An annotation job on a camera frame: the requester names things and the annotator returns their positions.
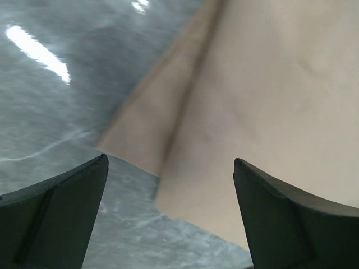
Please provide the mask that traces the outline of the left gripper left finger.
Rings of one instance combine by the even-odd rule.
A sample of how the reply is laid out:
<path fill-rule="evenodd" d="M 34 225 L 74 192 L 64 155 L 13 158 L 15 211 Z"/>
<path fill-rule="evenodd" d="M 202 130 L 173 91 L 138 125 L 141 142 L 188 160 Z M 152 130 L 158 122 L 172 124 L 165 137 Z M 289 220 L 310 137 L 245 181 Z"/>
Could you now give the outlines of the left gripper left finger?
<path fill-rule="evenodd" d="M 1 195 L 1 268 L 81 268 L 108 170 L 101 154 Z"/>

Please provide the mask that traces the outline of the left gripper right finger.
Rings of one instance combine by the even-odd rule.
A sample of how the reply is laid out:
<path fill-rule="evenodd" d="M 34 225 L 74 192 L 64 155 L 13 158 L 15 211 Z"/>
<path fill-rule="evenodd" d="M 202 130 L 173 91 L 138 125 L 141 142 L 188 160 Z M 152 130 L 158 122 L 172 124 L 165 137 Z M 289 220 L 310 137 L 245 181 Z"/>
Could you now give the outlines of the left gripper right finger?
<path fill-rule="evenodd" d="M 270 176 L 243 159 L 233 180 L 254 268 L 358 268 L 358 209 Z"/>

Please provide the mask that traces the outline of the beige polo shirt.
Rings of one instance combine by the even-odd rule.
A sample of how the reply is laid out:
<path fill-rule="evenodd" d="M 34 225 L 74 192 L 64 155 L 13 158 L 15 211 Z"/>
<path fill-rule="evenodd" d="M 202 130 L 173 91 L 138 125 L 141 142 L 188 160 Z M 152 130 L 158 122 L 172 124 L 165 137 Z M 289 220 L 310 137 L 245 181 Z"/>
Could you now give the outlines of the beige polo shirt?
<path fill-rule="evenodd" d="M 358 206 L 358 2 L 206 1 L 98 147 L 160 178 L 161 213 L 242 247 L 236 158 Z"/>

